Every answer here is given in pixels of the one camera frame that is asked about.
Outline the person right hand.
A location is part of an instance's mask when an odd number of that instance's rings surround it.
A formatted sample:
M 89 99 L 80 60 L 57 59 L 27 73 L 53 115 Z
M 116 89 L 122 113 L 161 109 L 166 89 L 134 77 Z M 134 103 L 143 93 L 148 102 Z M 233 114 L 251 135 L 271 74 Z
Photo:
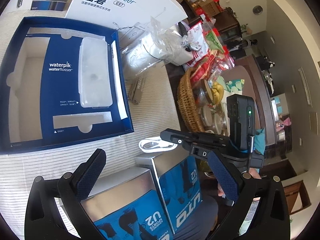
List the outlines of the person right hand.
M 255 179 L 261 179 L 261 176 L 260 176 L 260 174 L 258 173 L 259 172 L 259 169 L 256 169 L 256 168 L 250 168 L 249 169 L 249 174 L 253 177 L 253 178 L 255 178 Z M 217 185 L 217 194 L 218 194 L 218 196 L 219 197 L 223 197 L 223 198 L 225 198 L 225 192 L 224 192 L 224 190 L 222 189 L 222 187 L 221 187 L 221 185 L 220 184 L 218 184 Z

